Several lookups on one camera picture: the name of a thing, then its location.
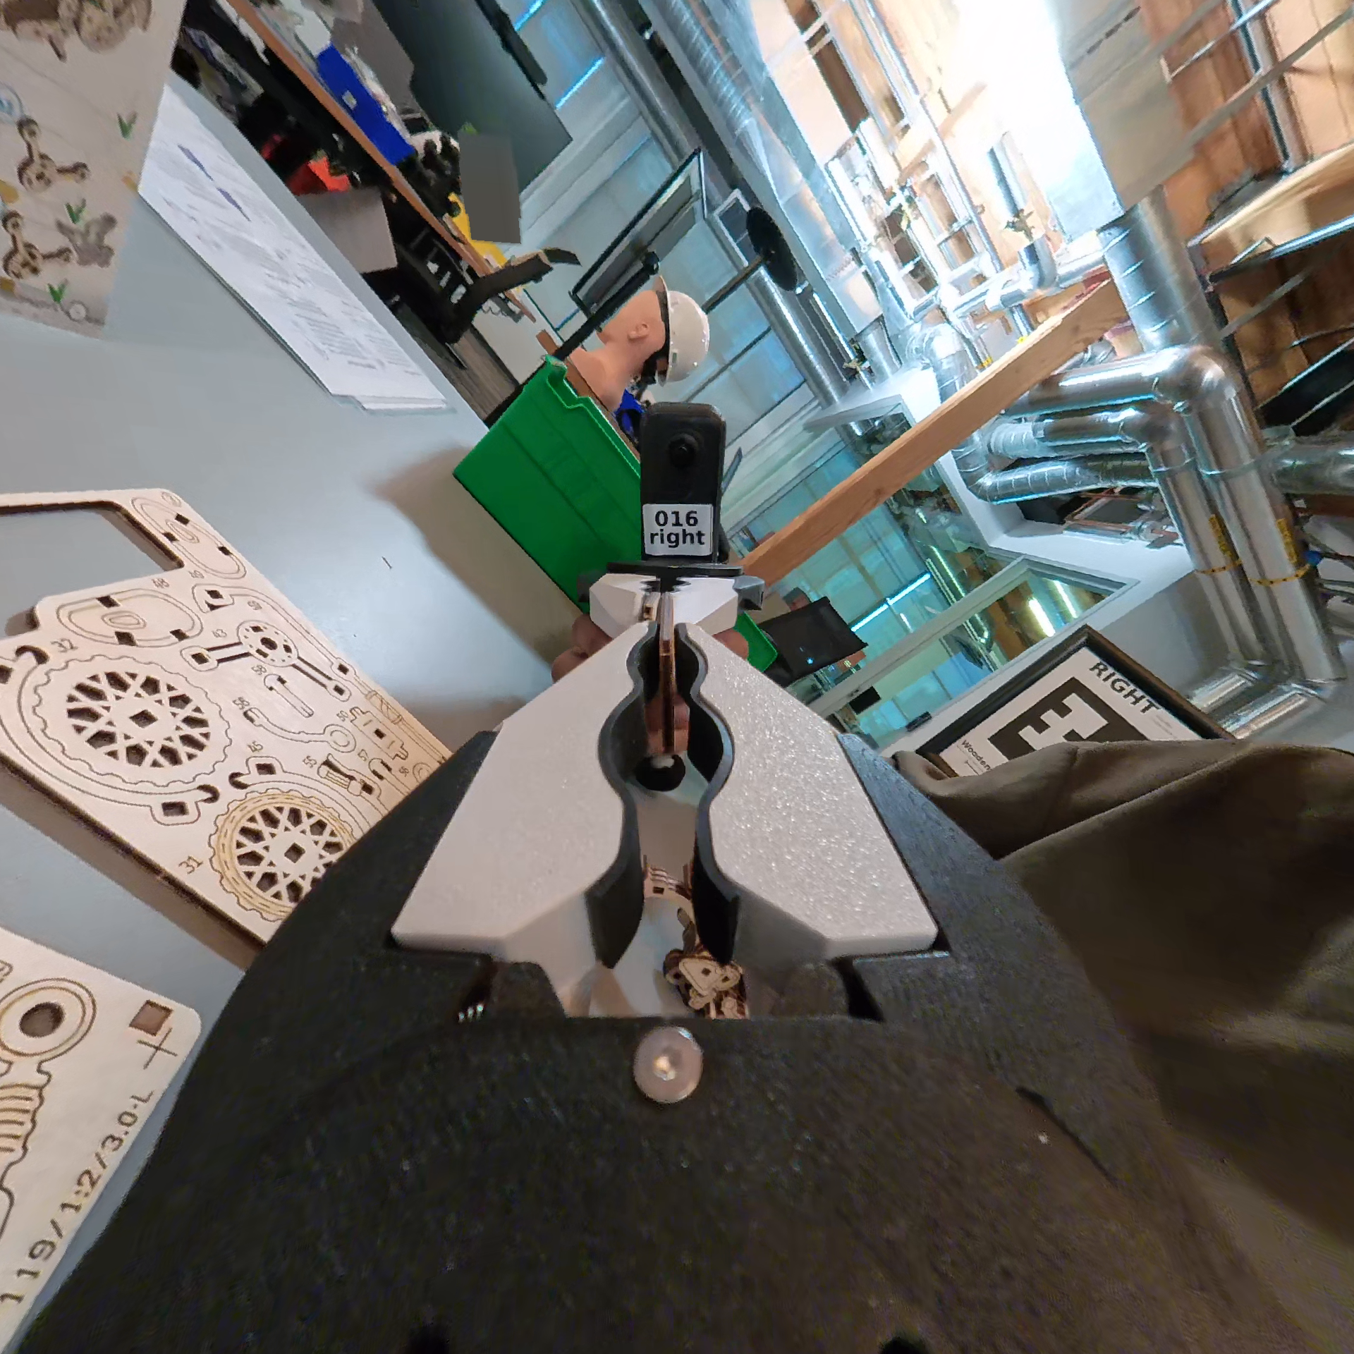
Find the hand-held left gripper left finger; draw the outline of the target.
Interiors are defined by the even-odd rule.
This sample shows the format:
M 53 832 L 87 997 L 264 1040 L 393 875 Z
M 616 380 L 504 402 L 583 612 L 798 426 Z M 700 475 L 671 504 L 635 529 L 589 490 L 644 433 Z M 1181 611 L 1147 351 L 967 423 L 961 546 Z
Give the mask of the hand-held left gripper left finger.
M 633 625 L 500 725 L 393 924 L 401 948 L 534 963 L 566 1007 L 669 1006 L 635 803 L 654 636 Z

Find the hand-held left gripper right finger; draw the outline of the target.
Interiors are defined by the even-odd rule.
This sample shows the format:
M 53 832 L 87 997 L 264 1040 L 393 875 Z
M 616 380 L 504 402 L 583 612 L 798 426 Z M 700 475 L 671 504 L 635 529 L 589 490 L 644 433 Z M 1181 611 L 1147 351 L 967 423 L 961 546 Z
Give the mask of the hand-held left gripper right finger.
M 940 924 L 841 736 L 693 624 L 678 680 L 706 780 L 692 904 L 713 958 L 782 987 L 805 965 L 932 949 Z

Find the engraved wooden puzzle sheet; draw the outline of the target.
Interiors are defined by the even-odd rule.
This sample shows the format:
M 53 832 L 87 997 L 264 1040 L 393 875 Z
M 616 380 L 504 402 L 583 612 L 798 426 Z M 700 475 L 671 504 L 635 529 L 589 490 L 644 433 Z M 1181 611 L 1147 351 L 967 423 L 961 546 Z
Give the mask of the engraved wooden puzzle sheet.
M 651 712 L 655 719 L 652 734 L 652 762 L 671 765 L 679 753 L 680 712 L 683 701 L 679 690 L 679 653 L 676 646 L 673 590 L 664 590 L 657 604 L 657 638 L 652 657 Z

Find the grey desk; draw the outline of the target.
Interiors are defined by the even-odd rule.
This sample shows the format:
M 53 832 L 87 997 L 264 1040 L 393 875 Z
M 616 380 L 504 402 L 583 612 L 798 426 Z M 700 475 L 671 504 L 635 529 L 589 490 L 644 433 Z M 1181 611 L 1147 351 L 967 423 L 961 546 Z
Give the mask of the grey desk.
M 207 1203 L 247 1184 L 245 1148 L 276 1158 L 314 1088 L 393 1041 L 449 1024 L 487 979 L 475 958 L 391 958 L 379 924 L 432 849 L 491 729 L 546 684 L 575 608 L 468 494 L 455 470 L 483 435 L 408 334 L 279 178 L 202 96 L 171 82 L 256 189 L 295 224 L 449 399 L 442 412 L 372 413 L 328 395 L 145 202 L 90 340 L 3 316 L 3 492 L 164 488 L 239 549 L 341 656 L 455 755 L 449 773 L 376 830 L 319 903 L 267 949 L 190 900 L 19 773 L 3 770 L 3 927 L 194 1009 L 204 1040 L 126 1168 L 20 1320 L 16 1350 L 85 1351 L 82 1261 L 113 1289 L 113 1244 L 150 1223 L 139 1176 L 177 1205 L 170 1167 L 208 1167 Z M 211 1150 L 226 1165 L 211 1165 Z

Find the mannequin head white helmet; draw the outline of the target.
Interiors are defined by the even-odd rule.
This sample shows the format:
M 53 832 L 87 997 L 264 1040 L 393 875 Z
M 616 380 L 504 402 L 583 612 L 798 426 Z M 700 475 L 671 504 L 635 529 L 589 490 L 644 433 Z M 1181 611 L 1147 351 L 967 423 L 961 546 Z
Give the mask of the mannequin head white helmet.
M 593 347 L 568 363 L 607 412 L 618 415 L 657 385 L 680 384 L 704 363 L 710 322 L 703 306 L 664 277 L 627 299 L 602 326 Z

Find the green storage bin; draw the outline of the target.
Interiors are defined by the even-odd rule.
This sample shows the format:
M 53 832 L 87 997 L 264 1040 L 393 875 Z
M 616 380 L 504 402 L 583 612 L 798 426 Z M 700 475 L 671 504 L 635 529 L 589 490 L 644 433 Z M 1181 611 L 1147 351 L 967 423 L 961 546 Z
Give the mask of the green storage bin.
M 641 557 L 638 440 L 627 439 L 602 405 L 549 358 L 456 468 L 456 478 L 559 588 L 590 614 L 590 588 Z M 652 578 L 652 615 L 661 588 Z M 737 619 L 750 659 L 769 667 L 775 648 L 751 619 Z

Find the small wooden model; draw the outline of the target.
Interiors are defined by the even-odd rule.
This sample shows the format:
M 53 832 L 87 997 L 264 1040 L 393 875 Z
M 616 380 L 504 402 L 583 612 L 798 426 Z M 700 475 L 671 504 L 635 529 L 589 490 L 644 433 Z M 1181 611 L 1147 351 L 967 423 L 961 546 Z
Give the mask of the small wooden model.
M 693 906 L 692 869 L 678 879 L 647 862 L 645 899 L 648 904 L 671 906 L 682 927 L 682 944 L 665 955 L 661 972 L 686 1007 L 707 1020 L 747 1020 L 747 975 L 738 963 L 720 962 L 704 944 Z

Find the black floor lamp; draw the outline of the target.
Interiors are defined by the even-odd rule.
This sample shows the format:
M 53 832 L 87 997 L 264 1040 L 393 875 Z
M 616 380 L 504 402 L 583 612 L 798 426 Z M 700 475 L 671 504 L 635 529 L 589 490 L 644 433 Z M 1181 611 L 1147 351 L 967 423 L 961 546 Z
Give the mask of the black floor lamp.
M 745 212 L 745 231 L 754 253 L 748 260 L 738 257 L 734 261 L 738 264 L 737 271 L 700 303 L 706 316 L 714 315 L 726 301 L 759 274 L 767 274 L 771 282 L 788 296 L 796 295 L 805 284 L 805 274 L 792 246 L 769 212 L 762 208 L 750 208 Z

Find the puzzle sheet with rectangular window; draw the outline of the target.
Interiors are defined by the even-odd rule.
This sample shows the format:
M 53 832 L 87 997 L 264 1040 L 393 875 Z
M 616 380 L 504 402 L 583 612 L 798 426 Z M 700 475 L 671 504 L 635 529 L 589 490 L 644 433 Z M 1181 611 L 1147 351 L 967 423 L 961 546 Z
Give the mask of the puzzle sheet with rectangular window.
M 3 638 L 3 763 L 259 944 L 449 760 L 178 494 L 2 505 L 109 512 L 173 562 Z

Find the large framed marker poster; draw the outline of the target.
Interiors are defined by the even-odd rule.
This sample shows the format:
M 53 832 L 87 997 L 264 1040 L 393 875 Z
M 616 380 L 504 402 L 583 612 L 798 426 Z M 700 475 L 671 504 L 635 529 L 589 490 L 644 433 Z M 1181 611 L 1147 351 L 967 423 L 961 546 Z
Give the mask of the large framed marker poster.
M 1185 742 L 1233 735 L 1090 625 L 936 731 L 917 753 L 948 776 L 982 774 L 1081 742 Z

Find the person's brown clothing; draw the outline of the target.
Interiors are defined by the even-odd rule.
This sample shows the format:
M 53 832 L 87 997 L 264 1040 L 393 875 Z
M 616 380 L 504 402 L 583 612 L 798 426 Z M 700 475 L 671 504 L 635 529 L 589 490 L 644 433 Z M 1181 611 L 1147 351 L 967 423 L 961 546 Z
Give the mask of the person's brown clothing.
M 1115 1007 L 1194 1181 L 1317 1351 L 1353 1350 L 1353 756 L 1067 743 L 895 765 Z

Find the printed paper sheets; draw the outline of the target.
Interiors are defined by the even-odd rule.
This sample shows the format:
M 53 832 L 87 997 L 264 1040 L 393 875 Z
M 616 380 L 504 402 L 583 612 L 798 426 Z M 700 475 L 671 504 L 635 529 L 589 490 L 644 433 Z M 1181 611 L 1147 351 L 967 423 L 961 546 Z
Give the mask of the printed paper sheets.
M 446 398 L 229 148 L 167 83 L 140 195 L 332 398 L 370 412 Z

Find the wooden puzzle sheet with gears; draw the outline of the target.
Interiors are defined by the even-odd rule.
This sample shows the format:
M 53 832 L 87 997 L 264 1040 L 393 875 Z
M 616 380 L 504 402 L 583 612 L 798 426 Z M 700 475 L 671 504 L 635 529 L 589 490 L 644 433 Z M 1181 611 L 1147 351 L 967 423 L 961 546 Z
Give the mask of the wooden puzzle sheet with gears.
M 201 1034 L 192 1007 L 3 931 L 3 1347 Z

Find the silver insulated pipes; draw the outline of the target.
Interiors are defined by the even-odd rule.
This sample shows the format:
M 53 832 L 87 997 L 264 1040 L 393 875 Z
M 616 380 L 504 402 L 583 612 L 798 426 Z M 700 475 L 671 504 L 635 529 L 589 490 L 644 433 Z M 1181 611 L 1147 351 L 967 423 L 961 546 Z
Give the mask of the silver insulated pipes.
M 1042 381 L 1011 406 L 1073 429 L 1053 457 L 998 468 L 995 419 L 954 450 L 977 499 L 1012 504 L 1146 481 L 1161 495 L 1228 645 L 1190 701 L 1239 738 L 1310 714 L 1346 683 L 1294 511 L 1263 467 L 1262 428 L 1163 186 L 1098 231 L 1142 353 Z

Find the wooden support post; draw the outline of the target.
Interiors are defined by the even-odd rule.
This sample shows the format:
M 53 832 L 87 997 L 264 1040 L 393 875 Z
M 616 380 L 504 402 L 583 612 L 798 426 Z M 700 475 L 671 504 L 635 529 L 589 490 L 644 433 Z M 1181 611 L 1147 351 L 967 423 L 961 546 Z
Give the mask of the wooden support post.
M 1126 319 L 1111 279 L 1080 296 L 745 554 L 744 571 L 767 584 L 782 581 Z

